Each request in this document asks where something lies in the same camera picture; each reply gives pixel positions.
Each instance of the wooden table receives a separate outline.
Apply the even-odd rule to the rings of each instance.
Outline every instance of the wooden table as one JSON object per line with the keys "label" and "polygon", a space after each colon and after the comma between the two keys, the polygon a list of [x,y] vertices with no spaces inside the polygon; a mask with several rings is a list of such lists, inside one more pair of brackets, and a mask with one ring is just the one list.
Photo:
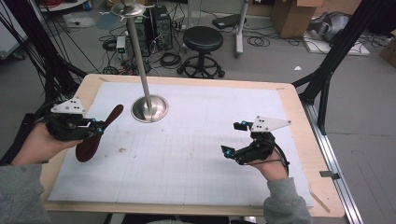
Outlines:
{"label": "wooden table", "polygon": [[[140,77],[88,75],[82,81],[76,96],[88,110],[103,82],[137,82]],[[281,98],[285,115],[293,120],[290,131],[297,148],[304,173],[308,180],[314,207],[309,210],[313,217],[342,217],[345,213],[338,193],[330,177],[321,177],[319,171],[327,171],[317,140],[309,125],[304,109],[294,87],[287,83],[247,82],[214,79],[191,79],[173,77],[148,77],[148,83],[163,85],[190,85],[210,87],[252,88],[276,90]],[[79,211],[138,214],[211,215],[211,216],[262,216],[262,208],[247,206],[163,205],[137,203],[76,203],[51,202],[48,197],[61,169],[65,151],[43,165],[41,183],[45,188],[43,204],[48,211]]]}

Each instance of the black stool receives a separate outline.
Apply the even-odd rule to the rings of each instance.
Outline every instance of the black stool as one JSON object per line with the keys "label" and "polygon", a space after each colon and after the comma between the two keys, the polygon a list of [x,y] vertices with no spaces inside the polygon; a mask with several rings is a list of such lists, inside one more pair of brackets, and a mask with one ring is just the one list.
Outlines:
{"label": "black stool", "polygon": [[[198,73],[202,77],[214,78],[217,74],[219,77],[224,77],[225,72],[221,70],[219,64],[210,57],[205,56],[210,54],[211,51],[219,49],[223,43],[223,36],[221,33],[213,28],[206,26],[194,26],[191,27],[183,35],[184,44],[190,49],[199,52],[198,56],[188,58],[178,69],[177,72],[182,74],[183,72],[188,77],[195,77]],[[191,59],[198,58],[197,64],[191,64]],[[213,64],[205,65],[205,59],[212,61]],[[188,68],[193,68],[194,71],[191,73]],[[207,68],[216,68],[216,71],[210,74],[206,71]]]}

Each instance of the computer tower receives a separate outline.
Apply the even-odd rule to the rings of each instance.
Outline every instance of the computer tower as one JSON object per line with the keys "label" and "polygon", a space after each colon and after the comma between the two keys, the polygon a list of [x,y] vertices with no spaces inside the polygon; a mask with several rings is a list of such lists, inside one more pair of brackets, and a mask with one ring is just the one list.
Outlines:
{"label": "computer tower", "polygon": [[139,40],[140,51],[143,56],[149,56],[149,36],[148,27],[146,25],[146,18],[134,18],[134,25],[136,26],[137,39]]}
{"label": "computer tower", "polygon": [[165,6],[156,6],[152,9],[152,17],[154,19],[154,31],[158,49],[171,49],[172,43],[172,26],[171,17],[168,15],[168,10]]}

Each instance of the wooden propeller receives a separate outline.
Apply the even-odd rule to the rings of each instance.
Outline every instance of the wooden propeller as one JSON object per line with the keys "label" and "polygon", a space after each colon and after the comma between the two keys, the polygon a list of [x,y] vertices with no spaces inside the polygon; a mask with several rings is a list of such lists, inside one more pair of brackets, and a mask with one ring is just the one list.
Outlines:
{"label": "wooden propeller", "polygon": [[[110,115],[105,120],[105,125],[110,125],[111,122],[113,122],[122,113],[122,110],[123,105],[117,105],[114,107],[113,111],[111,111]],[[95,155],[101,138],[102,135],[95,135],[84,139],[82,143],[76,146],[76,158],[81,162],[90,160]]]}

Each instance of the sleeve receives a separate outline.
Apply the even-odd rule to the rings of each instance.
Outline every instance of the sleeve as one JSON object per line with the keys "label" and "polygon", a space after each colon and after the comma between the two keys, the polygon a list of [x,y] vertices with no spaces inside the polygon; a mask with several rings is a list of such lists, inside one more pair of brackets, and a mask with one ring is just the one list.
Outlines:
{"label": "sleeve", "polygon": [[50,223],[40,175],[41,164],[0,167],[0,223]]}
{"label": "sleeve", "polygon": [[304,198],[297,194],[294,179],[267,182],[271,196],[264,201],[264,217],[269,224],[312,223]]}

